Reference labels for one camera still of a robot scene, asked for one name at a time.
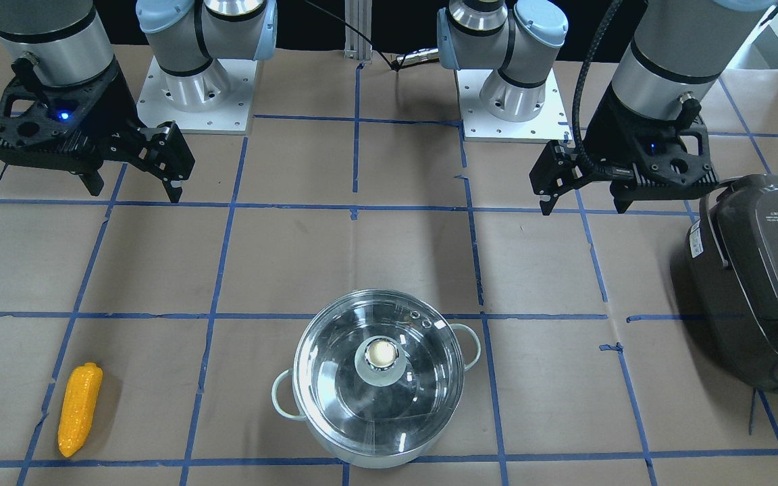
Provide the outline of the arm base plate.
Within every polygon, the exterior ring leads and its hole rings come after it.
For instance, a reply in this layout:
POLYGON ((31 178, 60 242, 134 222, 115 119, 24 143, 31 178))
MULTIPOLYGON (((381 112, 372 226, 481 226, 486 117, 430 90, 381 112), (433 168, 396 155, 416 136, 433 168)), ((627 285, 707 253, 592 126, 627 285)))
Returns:
POLYGON ((139 118, 148 126, 174 121, 184 134, 246 135, 260 68, 251 59, 216 59, 203 73, 175 77, 152 59, 139 118))
POLYGON ((474 142, 571 142, 572 130, 554 71, 538 87, 513 86, 495 70, 456 71, 466 140, 474 142))

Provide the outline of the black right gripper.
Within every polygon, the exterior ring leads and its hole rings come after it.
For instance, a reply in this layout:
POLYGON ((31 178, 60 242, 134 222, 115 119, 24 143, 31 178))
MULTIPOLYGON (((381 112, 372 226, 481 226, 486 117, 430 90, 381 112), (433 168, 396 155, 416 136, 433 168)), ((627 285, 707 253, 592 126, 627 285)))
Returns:
POLYGON ((176 121, 145 126, 117 59, 100 74, 66 87, 41 83, 40 59, 20 55, 0 102, 0 160, 76 174, 91 196, 105 182, 105 161, 131 163, 155 176, 171 203, 195 165, 176 121))

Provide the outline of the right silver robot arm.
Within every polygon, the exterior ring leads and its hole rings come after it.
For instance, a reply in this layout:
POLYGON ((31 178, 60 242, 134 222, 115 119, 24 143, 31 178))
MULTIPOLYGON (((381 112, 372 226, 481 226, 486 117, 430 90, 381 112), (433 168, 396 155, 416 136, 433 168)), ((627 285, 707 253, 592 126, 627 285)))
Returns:
POLYGON ((186 132, 246 132, 257 62, 277 45, 275 1, 139 1, 154 65, 137 101, 92 1, 0 1, 14 74, 0 101, 0 160, 68 172, 93 196, 124 162, 179 202, 186 132))

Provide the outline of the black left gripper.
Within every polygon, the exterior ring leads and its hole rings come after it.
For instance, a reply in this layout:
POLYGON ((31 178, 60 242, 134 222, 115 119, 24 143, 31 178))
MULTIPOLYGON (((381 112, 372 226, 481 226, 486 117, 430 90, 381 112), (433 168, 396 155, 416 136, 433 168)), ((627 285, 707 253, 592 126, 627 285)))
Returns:
MULTIPOLYGON (((710 159, 709 133, 700 117, 701 102, 691 93, 678 101, 672 119, 648 119, 625 107, 608 87, 583 139, 590 162, 607 172, 615 210, 626 212, 635 200, 689 200, 719 185, 710 159)), ((589 180, 575 172, 573 151, 548 141, 529 173, 543 215, 558 199, 589 180)))

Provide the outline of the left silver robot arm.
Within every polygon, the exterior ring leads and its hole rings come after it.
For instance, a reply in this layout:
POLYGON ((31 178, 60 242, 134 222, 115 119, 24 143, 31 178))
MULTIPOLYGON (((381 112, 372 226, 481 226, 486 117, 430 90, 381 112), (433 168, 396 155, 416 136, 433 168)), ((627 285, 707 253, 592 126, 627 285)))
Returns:
MULTIPOLYGON (((620 2, 609 4, 581 65, 571 139, 550 140, 529 174, 541 212, 592 182, 608 182, 615 210, 634 202, 700 199, 719 185, 702 101, 771 1, 648 1, 585 130, 580 107, 590 65, 620 2)), ((549 1, 450 1, 436 16, 442 67, 485 69, 479 101, 511 123, 534 119, 568 33, 549 1)))

